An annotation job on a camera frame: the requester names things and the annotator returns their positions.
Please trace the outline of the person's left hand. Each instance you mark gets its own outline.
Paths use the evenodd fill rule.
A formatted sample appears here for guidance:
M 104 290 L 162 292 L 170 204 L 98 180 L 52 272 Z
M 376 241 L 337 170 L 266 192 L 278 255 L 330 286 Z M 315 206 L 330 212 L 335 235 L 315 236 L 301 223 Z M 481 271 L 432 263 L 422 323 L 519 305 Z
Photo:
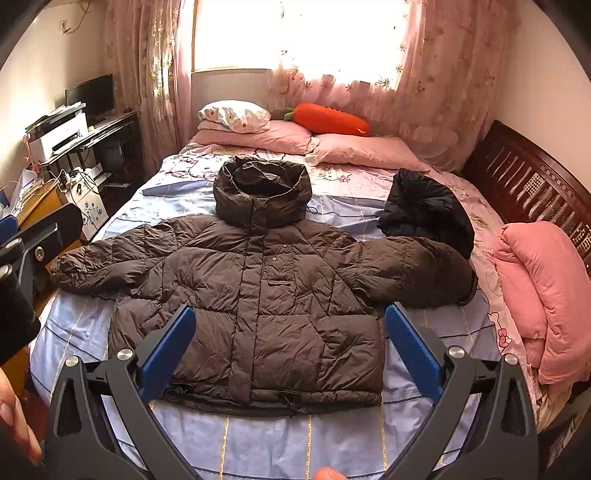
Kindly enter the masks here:
M 38 465 L 41 459 L 40 444 L 27 424 L 20 400 L 2 369 L 0 369 L 0 404 L 3 424 L 27 459 L 33 465 Z

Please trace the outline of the person's right hand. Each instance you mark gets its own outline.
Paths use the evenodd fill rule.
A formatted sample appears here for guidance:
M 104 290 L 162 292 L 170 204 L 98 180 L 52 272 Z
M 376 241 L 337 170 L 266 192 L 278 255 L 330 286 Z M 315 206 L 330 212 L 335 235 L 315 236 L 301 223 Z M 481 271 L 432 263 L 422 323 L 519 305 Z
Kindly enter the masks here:
M 349 478 L 335 469 L 322 467 L 315 472 L 314 476 L 312 476 L 312 480 L 349 480 Z

